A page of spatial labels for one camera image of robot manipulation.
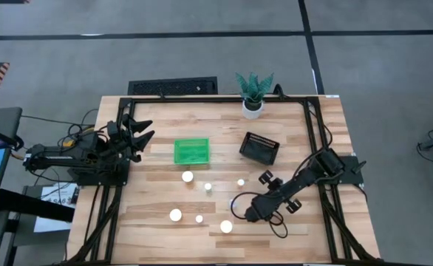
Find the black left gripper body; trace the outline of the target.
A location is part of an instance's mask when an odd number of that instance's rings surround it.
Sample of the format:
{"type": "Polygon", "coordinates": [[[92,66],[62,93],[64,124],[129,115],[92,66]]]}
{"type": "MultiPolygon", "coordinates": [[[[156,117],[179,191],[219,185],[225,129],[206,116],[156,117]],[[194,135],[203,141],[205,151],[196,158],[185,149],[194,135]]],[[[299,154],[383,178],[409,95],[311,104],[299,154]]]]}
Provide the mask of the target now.
{"type": "Polygon", "coordinates": [[[109,148],[113,155],[121,154],[123,159],[131,160],[135,163],[141,161],[141,156],[137,154],[137,151],[132,149],[131,139],[134,137],[136,132],[132,132],[129,129],[129,121],[134,120],[130,114],[124,114],[121,116],[121,122],[116,122],[120,126],[120,139],[112,142],[109,139],[109,148]]]}

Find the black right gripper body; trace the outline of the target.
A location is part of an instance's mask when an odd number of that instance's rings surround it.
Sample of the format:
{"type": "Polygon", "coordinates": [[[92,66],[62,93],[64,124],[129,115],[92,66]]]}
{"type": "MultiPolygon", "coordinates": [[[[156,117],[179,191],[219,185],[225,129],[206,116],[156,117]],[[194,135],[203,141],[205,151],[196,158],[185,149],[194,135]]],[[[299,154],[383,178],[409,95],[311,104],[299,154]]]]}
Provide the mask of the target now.
{"type": "Polygon", "coordinates": [[[291,179],[283,182],[278,177],[274,178],[270,171],[265,171],[260,177],[261,184],[267,184],[268,192],[259,198],[261,211],[276,212],[282,203],[286,203],[286,209],[294,214],[301,207],[298,199],[291,200],[292,196],[301,190],[301,180],[291,179]]]}

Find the black plastic mesh bin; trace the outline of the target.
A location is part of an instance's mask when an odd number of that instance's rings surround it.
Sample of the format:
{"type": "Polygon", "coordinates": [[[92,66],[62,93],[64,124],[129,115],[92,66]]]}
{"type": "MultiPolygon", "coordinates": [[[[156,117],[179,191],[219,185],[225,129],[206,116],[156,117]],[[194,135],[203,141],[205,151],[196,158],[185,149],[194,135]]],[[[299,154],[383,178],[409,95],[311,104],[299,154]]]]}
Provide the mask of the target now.
{"type": "Polygon", "coordinates": [[[248,159],[271,166],[275,162],[279,147],[280,144],[274,140],[247,132],[239,153],[248,159]]]}

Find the green plastic mesh bin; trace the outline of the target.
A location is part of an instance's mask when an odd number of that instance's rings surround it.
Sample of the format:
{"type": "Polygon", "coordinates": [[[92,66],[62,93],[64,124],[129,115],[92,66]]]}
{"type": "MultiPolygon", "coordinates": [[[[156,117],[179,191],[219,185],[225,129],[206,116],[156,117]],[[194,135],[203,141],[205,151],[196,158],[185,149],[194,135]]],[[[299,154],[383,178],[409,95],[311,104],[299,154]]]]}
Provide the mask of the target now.
{"type": "Polygon", "coordinates": [[[174,163],[176,165],[200,165],[210,162],[208,138],[186,138],[174,141],[174,163]]]}

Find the black keyboard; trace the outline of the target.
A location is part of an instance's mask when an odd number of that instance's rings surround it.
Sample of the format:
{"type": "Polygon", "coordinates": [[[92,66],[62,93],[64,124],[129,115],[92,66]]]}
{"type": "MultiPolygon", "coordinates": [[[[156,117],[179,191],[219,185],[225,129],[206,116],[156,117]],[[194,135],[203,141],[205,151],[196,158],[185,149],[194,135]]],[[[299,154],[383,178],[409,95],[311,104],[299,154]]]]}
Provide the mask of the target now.
{"type": "Polygon", "coordinates": [[[218,95],[217,77],[130,81],[127,95],[218,95]]]}

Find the white printed paper sheet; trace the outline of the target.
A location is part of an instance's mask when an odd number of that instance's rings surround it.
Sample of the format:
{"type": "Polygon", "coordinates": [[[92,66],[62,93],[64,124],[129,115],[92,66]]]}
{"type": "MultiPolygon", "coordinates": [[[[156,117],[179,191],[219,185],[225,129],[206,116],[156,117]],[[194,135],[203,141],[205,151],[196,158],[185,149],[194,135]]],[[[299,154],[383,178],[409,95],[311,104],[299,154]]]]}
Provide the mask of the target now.
{"type": "Polygon", "coordinates": [[[74,183],[56,183],[51,186],[44,186],[39,199],[74,208],[77,188],[78,186],[74,183]]]}

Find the white plant pot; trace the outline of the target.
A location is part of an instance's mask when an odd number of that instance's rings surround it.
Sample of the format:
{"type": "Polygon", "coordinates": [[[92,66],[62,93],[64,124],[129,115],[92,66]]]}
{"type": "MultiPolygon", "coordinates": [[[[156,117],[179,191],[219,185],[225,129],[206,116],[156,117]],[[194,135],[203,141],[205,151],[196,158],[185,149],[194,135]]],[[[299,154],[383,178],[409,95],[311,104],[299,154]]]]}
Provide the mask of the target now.
{"type": "Polygon", "coordinates": [[[252,103],[244,100],[242,102],[242,114],[248,120],[257,119],[264,109],[264,102],[252,103]]]}

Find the green artificial plant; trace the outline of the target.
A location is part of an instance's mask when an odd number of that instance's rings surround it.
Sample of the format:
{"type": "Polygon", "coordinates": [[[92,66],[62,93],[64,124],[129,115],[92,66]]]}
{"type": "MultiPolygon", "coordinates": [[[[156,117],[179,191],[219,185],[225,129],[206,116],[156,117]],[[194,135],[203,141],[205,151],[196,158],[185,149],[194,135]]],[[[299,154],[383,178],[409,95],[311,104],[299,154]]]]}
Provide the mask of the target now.
{"type": "Polygon", "coordinates": [[[254,72],[251,72],[248,78],[245,78],[238,72],[235,73],[235,76],[241,89],[240,95],[242,96],[245,108],[250,111],[259,110],[262,107],[265,95],[272,86],[274,73],[271,73],[261,81],[259,80],[259,76],[254,72]]]}

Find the plain white paper sheet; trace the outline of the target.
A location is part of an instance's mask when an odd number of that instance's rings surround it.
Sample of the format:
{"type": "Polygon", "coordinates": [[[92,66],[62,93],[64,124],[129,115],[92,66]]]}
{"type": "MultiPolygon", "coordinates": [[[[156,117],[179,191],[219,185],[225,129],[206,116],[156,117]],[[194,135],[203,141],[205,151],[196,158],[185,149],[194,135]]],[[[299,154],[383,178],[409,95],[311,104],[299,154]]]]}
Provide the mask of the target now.
{"type": "Polygon", "coordinates": [[[35,220],[33,232],[45,233],[45,232],[53,232],[53,231],[66,231],[69,230],[70,228],[71,228],[70,222],[37,217],[35,220]]]}

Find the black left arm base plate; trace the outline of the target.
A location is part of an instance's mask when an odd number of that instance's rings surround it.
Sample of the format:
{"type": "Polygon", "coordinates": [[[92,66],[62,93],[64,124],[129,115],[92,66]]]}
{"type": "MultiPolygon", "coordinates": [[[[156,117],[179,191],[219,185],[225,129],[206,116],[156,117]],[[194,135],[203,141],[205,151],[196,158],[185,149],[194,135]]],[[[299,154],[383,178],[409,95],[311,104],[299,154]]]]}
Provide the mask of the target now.
{"type": "Polygon", "coordinates": [[[77,184],[82,186],[125,185],[129,175],[129,163],[69,168],[67,172],[77,184]]]}

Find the black aluminium table frame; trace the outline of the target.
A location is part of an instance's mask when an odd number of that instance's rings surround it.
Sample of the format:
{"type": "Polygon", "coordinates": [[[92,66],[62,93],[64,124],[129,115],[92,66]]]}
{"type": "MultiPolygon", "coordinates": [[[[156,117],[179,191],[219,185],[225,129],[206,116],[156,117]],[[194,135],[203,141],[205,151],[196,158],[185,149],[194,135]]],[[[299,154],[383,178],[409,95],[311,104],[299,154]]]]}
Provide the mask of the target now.
{"type": "Polygon", "coordinates": [[[181,97],[177,102],[137,99],[137,120],[152,120],[155,134],[140,163],[132,164],[123,188],[118,212],[114,264],[289,264],[328,262],[330,252],[317,187],[297,194],[301,208],[294,214],[281,209],[287,237],[281,228],[265,222],[248,223],[242,215],[253,192],[263,192],[258,181],[266,166],[243,157],[239,147],[247,132],[280,144],[271,171],[276,177],[292,177],[299,163],[321,145],[318,128],[308,127],[303,106],[271,98],[261,116],[248,120],[242,102],[230,96],[223,103],[216,95],[181,97]],[[176,165],[174,141],[208,138],[210,162],[176,165]],[[194,180],[185,183],[182,173],[194,180]],[[239,187],[237,181],[245,185],[239,187]],[[212,184],[206,192],[204,184],[212,184]],[[233,199],[236,207],[229,208],[233,199]],[[178,208],[183,217],[172,222],[169,213],[178,208]],[[202,223],[195,217],[203,216],[202,223]],[[233,230],[223,233],[220,223],[230,220],[233,230]]]}

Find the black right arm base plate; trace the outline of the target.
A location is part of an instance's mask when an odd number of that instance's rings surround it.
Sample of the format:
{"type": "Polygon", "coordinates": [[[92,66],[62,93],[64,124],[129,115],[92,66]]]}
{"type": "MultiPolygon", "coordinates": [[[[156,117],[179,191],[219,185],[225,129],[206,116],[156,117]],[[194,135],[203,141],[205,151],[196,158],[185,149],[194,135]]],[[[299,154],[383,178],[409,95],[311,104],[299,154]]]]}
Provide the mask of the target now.
{"type": "Polygon", "coordinates": [[[322,180],[321,183],[326,185],[359,185],[363,183],[361,169],[365,166],[366,161],[359,162],[356,156],[341,156],[340,159],[344,164],[344,172],[335,179],[322,180]]]}

